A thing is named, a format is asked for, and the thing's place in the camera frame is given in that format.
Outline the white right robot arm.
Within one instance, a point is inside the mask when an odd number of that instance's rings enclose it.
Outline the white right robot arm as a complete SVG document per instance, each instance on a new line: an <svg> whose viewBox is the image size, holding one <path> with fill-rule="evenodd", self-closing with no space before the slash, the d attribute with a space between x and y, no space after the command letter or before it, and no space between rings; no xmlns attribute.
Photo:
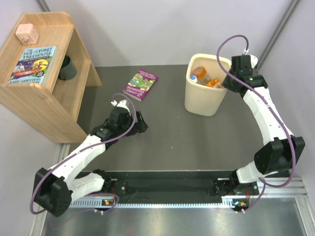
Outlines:
<svg viewBox="0 0 315 236"><path fill-rule="evenodd" d="M257 63L252 55L232 57L229 74L223 86L239 93L251 110L263 138L263 147L246 166L229 176L230 190L237 195L259 178L292 169L305 147L302 137L296 137L283 123L270 97L264 77L253 73Z"/></svg>

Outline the small orange bottle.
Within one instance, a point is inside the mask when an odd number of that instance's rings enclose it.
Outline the small orange bottle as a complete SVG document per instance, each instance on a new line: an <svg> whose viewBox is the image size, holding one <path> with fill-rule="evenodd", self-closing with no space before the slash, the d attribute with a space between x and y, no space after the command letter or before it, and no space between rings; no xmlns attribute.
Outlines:
<svg viewBox="0 0 315 236"><path fill-rule="evenodd" d="M221 82L219 81L218 78L215 78L215 79L212 79L212 80L209 80L205 86L207 87L211 87L211 88L218 88L218 89L221 89L223 88Z"/></svg>

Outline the cream plastic bin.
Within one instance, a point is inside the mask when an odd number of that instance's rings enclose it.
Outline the cream plastic bin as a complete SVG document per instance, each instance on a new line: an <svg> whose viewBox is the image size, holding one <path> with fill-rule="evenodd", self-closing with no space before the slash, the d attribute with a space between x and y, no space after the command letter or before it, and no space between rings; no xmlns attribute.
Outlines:
<svg viewBox="0 0 315 236"><path fill-rule="evenodd" d="M185 108L187 111L210 117L213 116L225 94L225 88L212 88L193 82L190 77L194 69L203 66L212 79L218 79L221 83L226 74L220 68L217 57L210 54L195 54L191 57L186 72Z"/></svg>

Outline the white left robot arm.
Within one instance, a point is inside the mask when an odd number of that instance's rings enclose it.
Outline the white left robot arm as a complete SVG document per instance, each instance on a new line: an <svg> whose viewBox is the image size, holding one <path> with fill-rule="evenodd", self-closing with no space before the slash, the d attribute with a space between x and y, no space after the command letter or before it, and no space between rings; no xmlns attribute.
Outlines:
<svg viewBox="0 0 315 236"><path fill-rule="evenodd" d="M95 170L77 178L96 157L118 139L143 133L148 125L139 110L133 117L126 108L116 107L103 125L92 130L83 143L69 156L50 169L41 168L34 178L32 201L55 217L64 214L70 204L89 194L106 195L112 184L104 171Z"/></svg>

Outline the orange bottle white cap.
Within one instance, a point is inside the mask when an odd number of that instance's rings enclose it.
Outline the orange bottle white cap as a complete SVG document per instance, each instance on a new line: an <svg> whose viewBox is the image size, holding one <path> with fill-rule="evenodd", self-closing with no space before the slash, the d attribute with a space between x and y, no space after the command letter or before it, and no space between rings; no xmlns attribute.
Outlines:
<svg viewBox="0 0 315 236"><path fill-rule="evenodd" d="M210 75L203 66L195 68L191 74L196 76L198 82L202 85L206 85L211 80Z"/></svg>

